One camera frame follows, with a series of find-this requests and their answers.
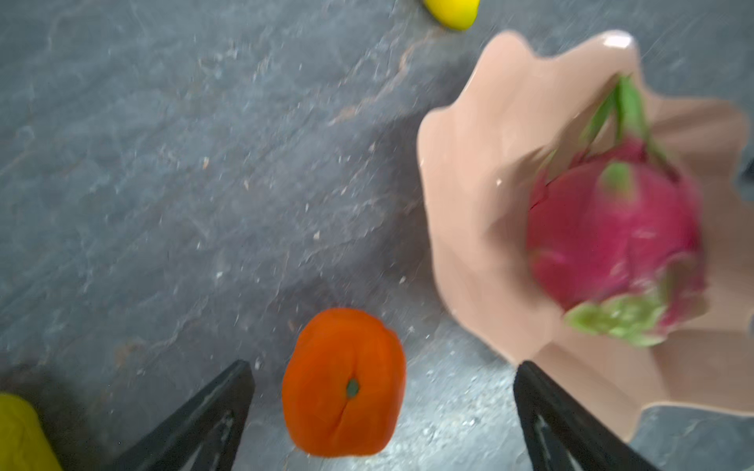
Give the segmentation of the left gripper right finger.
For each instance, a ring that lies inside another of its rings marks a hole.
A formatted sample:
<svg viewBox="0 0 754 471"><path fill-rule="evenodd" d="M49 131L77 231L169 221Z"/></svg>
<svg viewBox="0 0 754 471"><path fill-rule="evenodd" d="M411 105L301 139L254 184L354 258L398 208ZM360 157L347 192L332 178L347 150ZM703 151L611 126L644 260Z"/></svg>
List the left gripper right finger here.
<svg viewBox="0 0 754 471"><path fill-rule="evenodd" d="M514 400L534 470L653 470L539 366L516 370Z"/></svg>

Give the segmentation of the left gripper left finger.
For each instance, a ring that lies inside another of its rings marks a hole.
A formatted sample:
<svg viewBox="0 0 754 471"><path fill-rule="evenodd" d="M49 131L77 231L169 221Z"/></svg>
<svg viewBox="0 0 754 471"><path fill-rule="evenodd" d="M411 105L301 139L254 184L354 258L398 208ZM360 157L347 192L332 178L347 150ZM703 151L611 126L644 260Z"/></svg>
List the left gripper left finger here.
<svg viewBox="0 0 754 471"><path fill-rule="evenodd" d="M251 365L237 360L106 470L230 470L253 401Z"/></svg>

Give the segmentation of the orange tangerine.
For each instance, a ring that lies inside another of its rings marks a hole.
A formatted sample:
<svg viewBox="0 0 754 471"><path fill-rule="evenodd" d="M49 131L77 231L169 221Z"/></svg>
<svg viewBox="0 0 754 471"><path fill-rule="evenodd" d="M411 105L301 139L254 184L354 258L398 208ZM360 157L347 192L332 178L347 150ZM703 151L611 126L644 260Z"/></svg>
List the orange tangerine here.
<svg viewBox="0 0 754 471"><path fill-rule="evenodd" d="M381 320L351 308L325 310L306 325L282 382L294 444L319 457L381 453L406 391L406 355Z"/></svg>

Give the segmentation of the yellow mango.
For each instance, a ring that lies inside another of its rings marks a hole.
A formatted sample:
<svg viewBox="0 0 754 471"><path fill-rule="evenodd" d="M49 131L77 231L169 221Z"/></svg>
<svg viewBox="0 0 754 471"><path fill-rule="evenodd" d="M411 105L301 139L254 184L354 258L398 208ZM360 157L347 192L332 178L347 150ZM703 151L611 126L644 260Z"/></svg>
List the yellow mango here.
<svg viewBox="0 0 754 471"><path fill-rule="evenodd" d="M1 394L1 471L62 467L43 432L37 412L14 394Z"/></svg>
<svg viewBox="0 0 754 471"><path fill-rule="evenodd" d="M442 26L466 31L476 21L480 0L423 0L422 3Z"/></svg>

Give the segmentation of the pink dragon fruit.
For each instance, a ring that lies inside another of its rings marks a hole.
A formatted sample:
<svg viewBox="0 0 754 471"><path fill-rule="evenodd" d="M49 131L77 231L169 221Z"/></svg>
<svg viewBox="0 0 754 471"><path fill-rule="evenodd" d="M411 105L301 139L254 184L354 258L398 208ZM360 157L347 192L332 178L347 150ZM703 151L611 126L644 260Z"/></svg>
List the pink dragon fruit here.
<svg viewBox="0 0 754 471"><path fill-rule="evenodd" d="M569 327L663 343L706 288L701 198L654 139L630 76L582 128L569 166L545 157L530 192L528 265Z"/></svg>

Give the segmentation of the pink scalloped fruit bowl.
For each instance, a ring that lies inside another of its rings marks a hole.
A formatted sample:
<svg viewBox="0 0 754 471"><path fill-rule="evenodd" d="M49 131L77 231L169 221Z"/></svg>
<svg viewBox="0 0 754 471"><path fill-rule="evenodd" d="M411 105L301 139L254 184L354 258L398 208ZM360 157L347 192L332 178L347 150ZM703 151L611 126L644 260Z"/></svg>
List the pink scalloped fruit bowl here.
<svg viewBox="0 0 754 471"><path fill-rule="evenodd" d="M434 277L451 314L510 363L536 363L624 440L651 406L753 412L753 206L734 176L747 117L720 99L643 90L654 135L698 182L708 310L641 349L561 321L525 262L533 175L554 139L618 73L642 79L634 38L606 31L552 58L515 31L484 48L459 98L429 112L417 137Z"/></svg>

